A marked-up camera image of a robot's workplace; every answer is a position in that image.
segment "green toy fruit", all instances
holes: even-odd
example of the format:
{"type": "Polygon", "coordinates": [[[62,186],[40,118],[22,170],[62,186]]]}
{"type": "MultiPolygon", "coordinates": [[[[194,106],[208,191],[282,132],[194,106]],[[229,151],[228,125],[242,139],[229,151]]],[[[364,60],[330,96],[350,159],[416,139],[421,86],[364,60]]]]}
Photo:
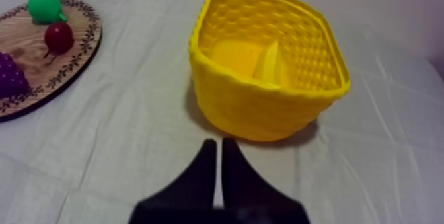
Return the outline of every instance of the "green toy fruit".
{"type": "Polygon", "coordinates": [[[61,11],[60,0],[29,0],[28,10],[32,18],[38,22],[66,21],[65,15],[61,11]]]}

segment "red toy fruit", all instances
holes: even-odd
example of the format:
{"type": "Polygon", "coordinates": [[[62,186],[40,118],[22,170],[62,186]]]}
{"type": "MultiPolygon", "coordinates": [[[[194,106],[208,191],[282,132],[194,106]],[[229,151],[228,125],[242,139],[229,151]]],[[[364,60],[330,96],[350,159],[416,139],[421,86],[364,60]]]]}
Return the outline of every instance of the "red toy fruit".
{"type": "Polygon", "coordinates": [[[0,52],[0,98],[25,93],[29,83],[9,54],[0,52]]]}
{"type": "Polygon", "coordinates": [[[48,47],[48,53],[54,52],[57,55],[64,54],[74,44],[73,31],[71,27],[64,22],[51,24],[45,32],[45,43],[48,47]]]}

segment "white cloth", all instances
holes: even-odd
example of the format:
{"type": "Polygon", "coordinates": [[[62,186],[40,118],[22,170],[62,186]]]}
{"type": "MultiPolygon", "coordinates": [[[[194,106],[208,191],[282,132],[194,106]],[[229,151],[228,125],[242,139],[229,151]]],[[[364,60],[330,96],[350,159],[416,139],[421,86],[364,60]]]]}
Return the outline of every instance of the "white cloth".
{"type": "MultiPolygon", "coordinates": [[[[190,88],[188,39],[204,0],[84,1],[104,27],[89,68],[41,109],[0,124],[0,223],[125,223],[205,138],[221,139],[190,88]]],[[[0,11],[23,2],[0,0],[0,11]]],[[[350,93],[312,137],[241,149],[313,223],[442,223],[443,82],[428,62],[327,18],[350,93]]]]}

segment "yellow plastic basket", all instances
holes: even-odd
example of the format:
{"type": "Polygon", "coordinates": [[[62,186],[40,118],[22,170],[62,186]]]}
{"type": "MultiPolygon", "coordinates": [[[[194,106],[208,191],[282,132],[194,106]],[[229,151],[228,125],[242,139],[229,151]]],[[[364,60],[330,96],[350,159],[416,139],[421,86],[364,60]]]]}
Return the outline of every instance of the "yellow plastic basket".
{"type": "Polygon", "coordinates": [[[205,0],[190,63],[207,119],[255,141],[290,136],[350,89],[327,21],[298,0],[205,0]],[[280,69],[269,70],[270,61],[280,69]],[[259,79],[257,66],[265,66],[259,79]],[[270,71],[278,79],[266,75],[270,71]]]}

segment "red cherry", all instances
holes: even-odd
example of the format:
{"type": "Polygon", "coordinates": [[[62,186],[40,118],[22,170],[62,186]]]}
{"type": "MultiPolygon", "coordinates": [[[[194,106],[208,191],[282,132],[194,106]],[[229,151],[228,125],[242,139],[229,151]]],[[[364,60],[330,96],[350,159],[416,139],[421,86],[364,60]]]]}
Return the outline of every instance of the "red cherry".
{"type": "Polygon", "coordinates": [[[64,54],[74,44],[71,27],[64,22],[51,24],[45,32],[45,43],[49,51],[64,54]]]}

